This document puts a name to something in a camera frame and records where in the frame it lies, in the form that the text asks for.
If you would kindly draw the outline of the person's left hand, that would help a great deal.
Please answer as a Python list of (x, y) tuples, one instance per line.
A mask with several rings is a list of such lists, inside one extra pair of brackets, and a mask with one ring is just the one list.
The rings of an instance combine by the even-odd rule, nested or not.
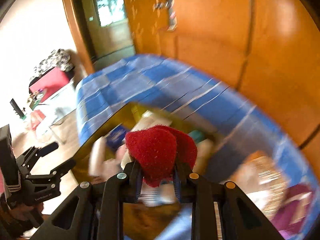
[(24, 239), (23, 234), (33, 228), (31, 221), (25, 214), (33, 209), (41, 214), (43, 203), (34, 206), (21, 204), (10, 209), (5, 195), (1, 194), (1, 239)]

